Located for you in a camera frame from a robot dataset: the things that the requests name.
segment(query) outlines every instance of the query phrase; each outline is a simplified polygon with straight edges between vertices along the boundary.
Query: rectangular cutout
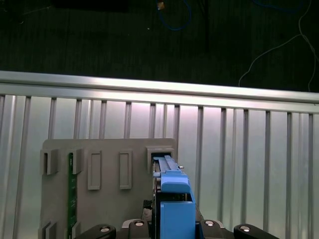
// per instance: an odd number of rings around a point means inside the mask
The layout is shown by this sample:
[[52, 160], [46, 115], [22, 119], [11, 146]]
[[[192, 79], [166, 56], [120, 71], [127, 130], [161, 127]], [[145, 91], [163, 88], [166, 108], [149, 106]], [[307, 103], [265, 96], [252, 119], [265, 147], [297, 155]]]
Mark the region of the rectangular cutout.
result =
[[147, 146], [146, 148], [148, 149], [148, 173], [151, 173], [151, 170], [152, 170], [152, 156], [154, 154], [170, 155], [173, 159], [176, 160], [176, 163], [177, 163], [175, 151], [171, 145], [169, 145], [169, 146]]
[[43, 155], [43, 163], [44, 163], [44, 174], [47, 174], [47, 168], [48, 168], [48, 153], [44, 153]]
[[120, 152], [120, 189], [132, 188], [132, 151]]
[[88, 190], [101, 188], [101, 151], [91, 152], [88, 160]]

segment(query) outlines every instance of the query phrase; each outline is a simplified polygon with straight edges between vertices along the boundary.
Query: blue cable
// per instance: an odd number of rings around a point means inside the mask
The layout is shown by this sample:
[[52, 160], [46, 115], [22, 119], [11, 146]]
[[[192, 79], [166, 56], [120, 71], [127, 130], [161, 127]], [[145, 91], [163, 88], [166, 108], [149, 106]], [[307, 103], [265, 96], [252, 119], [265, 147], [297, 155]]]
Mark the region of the blue cable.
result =
[[160, 10], [159, 10], [159, 8], [158, 8], [158, 0], [155, 0], [155, 1], [156, 1], [156, 9], [157, 9], [157, 11], [158, 11], [158, 13], [159, 13], [160, 21], [161, 21], [161, 22], [163, 23], [163, 25], [164, 25], [165, 27], [167, 27], [169, 30], [171, 30], [171, 31], [180, 31], [180, 30], [186, 28], [186, 27], [190, 24], [190, 21], [191, 21], [191, 9], [190, 9], [189, 4], [187, 3], [187, 0], [183, 0], [183, 2], [185, 3], [185, 5], [186, 5], [186, 7], [187, 7], [187, 9], [188, 9], [188, 13], [189, 13], [188, 21], [187, 21], [187, 23], [185, 23], [183, 26], [178, 27], [178, 28], [173, 28], [173, 27], [169, 26], [169, 25], [165, 22], [165, 20], [164, 20], [162, 14], [161, 14], [161, 12], [160, 12]]
[[254, 4], [257, 4], [258, 6], [262, 6], [262, 7], [266, 7], [266, 8], [272, 8], [278, 11], [283, 11], [283, 12], [287, 12], [287, 13], [297, 13], [298, 11], [301, 10], [301, 8], [304, 5], [304, 1], [301, 0], [300, 4], [297, 8], [282, 8], [282, 7], [278, 7], [278, 6], [274, 6], [274, 5], [269, 5], [269, 4], [262, 4], [261, 2], [259, 2], [258, 0], [252, 0]]

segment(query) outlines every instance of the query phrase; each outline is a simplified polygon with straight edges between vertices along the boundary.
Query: screw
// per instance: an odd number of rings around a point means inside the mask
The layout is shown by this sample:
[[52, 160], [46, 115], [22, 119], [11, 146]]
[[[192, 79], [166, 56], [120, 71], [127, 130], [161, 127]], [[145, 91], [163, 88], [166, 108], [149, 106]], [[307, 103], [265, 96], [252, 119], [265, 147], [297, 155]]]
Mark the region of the screw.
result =
[[138, 227], [140, 227], [140, 226], [143, 226], [144, 223], [143, 223], [143, 222], [135, 222], [135, 225], [138, 226]]
[[103, 232], [103, 233], [107, 233], [109, 230], [110, 230], [110, 229], [109, 229], [108, 227], [102, 227], [102, 228], [100, 229], [100, 231]]
[[244, 232], [250, 232], [250, 228], [249, 227], [246, 227], [246, 226], [241, 226], [240, 227], [240, 230], [244, 231]]
[[212, 227], [214, 225], [214, 222], [212, 221], [206, 221], [205, 224], [209, 227]]

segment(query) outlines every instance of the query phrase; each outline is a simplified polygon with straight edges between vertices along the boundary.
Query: vertical metal slat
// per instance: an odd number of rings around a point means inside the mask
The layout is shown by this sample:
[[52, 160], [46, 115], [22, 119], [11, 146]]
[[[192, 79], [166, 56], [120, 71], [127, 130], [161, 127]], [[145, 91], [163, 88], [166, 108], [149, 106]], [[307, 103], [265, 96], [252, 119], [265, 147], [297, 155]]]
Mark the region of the vertical metal slat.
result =
[[164, 105], [156, 104], [154, 138], [163, 138], [163, 131], [164, 131]]
[[13, 122], [12, 147], [5, 205], [5, 225], [3, 230], [3, 238], [12, 238], [13, 235], [14, 211], [18, 184], [18, 170], [20, 163], [24, 110], [25, 96], [17, 96]]
[[124, 138], [125, 102], [107, 101], [104, 138]]
[[80, 128], [79, 128], [80, 139], [86, 139], [90, 137], [91, 104], [92, 102], [90, 100], [81, 101]]
[[8, 173], [11, 158], [14, 111], [16, 96], [6, 96], [3, 107], [0, 144], [0, 236], [4, 231]]
[[234, 167], [233, 167], [233, 180], [234, 180], [234, 194], [232, 201], [232, 221], [230, 228], [235, 225], [243, 223], [242, 218], [242, 195], [243, 195], [243, 166], [244, 166], [244, 111], [235, 110], [234, 115]]
[[221, 108], [203, 108], [199, 208], [204, 218], [217, 219], [221, 166]]
[[309, 115], [292, 114], [291, 237], [308, 239]]
[[319, 238], [319, 115], [314, 115], [314, 164], [313, 164], [313, 186], [314, 198], [313, 200], [313, 221], [314, 221], [314, 239]]
[[76, 99], [56, 100], [54, 139], [71, 139], [74, 135]]
[[36, 238], [40, 222], [40, 150], [48, 137], [51, 98], [32, 97], [27, 126], [26, 152], [19, 200], [17, 238]]
[[270, 113], [269, 232], [286, 237], [287, 113]]
[[225, 227], [232, 229], [232, 201], [234, 198], [234, 110], [226, 110], [226, 134], [224, 152], [224, 184], [222, 221]]
[[193, 192], [196, 177], [196, 147], [197, 147], [198, 107], [180, 106], [178, 162], [185, 167]]
[[149, 137], [150, 108], [147, 103], [132, 103], [130, 138]]
[[263, 228], [266, 112], [249, 111], [246, 222]]
[[164, 119], [164, 138], [174, 138], [174, 114], [175, 106], [165, 106], [165, 119]]
[[90, 138], [99, 138], [102, 101], [92, 101]]

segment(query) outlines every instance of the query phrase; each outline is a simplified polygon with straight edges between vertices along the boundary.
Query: green circuit board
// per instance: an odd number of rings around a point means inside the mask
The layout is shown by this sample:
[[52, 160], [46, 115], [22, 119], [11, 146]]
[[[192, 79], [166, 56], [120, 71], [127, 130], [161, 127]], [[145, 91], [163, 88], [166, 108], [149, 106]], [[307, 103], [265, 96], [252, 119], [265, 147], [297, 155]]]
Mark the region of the green circuit board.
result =
[[73, 153], [68, 155], [68, 220], [67, 238], [72, 239], [72, 228], [76, 224], [77, 175], [73, 174]]

